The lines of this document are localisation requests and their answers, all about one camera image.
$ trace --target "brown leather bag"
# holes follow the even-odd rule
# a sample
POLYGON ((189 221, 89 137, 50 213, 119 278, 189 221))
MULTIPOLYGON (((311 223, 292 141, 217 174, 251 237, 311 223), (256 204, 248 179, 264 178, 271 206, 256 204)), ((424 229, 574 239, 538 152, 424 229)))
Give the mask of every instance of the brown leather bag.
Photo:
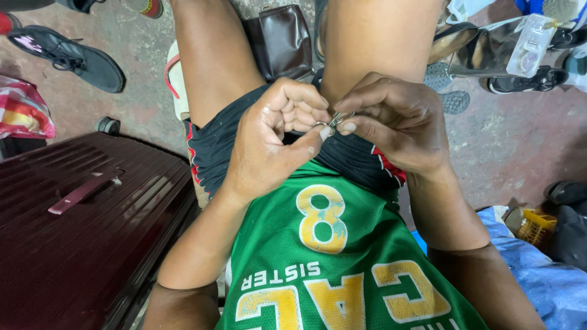
POLYGON ((274 9, 265 6, 259 17, 243 21, 242 25, 267 82, 314 73, 310 33, 298 5, 274 9))

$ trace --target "black shorts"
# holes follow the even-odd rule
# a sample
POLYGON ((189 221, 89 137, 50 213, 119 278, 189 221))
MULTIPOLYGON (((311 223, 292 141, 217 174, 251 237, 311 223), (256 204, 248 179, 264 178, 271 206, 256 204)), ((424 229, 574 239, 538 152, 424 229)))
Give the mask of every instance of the black shorts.
MULTIPOLYGON (((195 182, 210 193, 210 198, 220 188, 226 176, 242 114, 269 86, 259 87, 232 102, 201 129, 189 119, 184 120, 187 145, 191 153, 191 171, 195 182)), ((301 133, 285 135, 284 143, 290 144, 301 133)), ((337 132, 326 139, 316 160, 375 192, 389 192, 406 182, 404 171, 387 161, 373 143, 354 134, 342 136, 337 132)))

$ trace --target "fingernail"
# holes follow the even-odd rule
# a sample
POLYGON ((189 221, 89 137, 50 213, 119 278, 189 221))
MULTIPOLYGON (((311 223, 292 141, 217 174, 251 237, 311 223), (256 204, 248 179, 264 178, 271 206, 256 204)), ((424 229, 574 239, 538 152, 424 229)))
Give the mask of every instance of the fingernail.
POLYGON ((346 123, 342 126, 342 130, 346 132, 354 132, 357 129, 355 123, 346 123))
POLYGON ((324 128, 320 130, 320 137, 322 138, 322 142, 326 141, 331 133, 332 128, 330 126, 324 126, 324 128))

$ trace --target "keychain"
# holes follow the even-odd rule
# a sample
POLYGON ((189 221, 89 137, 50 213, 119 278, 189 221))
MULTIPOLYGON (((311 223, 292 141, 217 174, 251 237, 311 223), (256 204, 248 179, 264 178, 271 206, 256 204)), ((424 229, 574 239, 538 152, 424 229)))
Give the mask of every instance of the keychain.
POLYGON ((337 113, 334 115, 334 117, 332 117, 332 120, 330 121, 330 123, 325 123, 325 122, 316 122, 316 123, 314 124, 314 126, 313 126, 313 127, 316 127, 317 125, 326 125, 326 126, 330 126, 330 127, 331 127, 331 128, 334 130, 334 132, 332 132, 332 133, 329 135, 329 137, 330 137, 330 136, 333 136, 333 135, 336 133, 336 126, 337 126, 338 124, 342 123, 343 121, 347 120, 348 118, 351 118, 352 116, 354 116, 354 115, 355 115, 355 112, 353 111, 353 112, 352 112, 350 115, 348 115, 348 116, 346 116, 346 117, 344 117, 344 118, 338 119, 338 117, 340 117, 341 115, 342 115, 342 114, 341 114, 340 112, 337 112, 337 113))

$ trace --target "number 8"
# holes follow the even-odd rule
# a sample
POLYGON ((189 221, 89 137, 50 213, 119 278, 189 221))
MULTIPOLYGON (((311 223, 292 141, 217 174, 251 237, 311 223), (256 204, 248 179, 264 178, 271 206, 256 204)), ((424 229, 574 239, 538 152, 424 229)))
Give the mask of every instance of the number 8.
POLYGON ((298 210, 305 215, 299 225, 299 239, 308 248, 322 253, 337 254, 346 246, 348 232, 346 224, 339 217, 345 212, 345 201, 333 187, 315 184, 299 192, 296 198, 298 210), (312 205, 312 197, 322 195, 328 199, 328 207, 316 208, 312 205), (316 237, 315 228, 319 223, 330 226, 330 240, 320 241, 316 237))

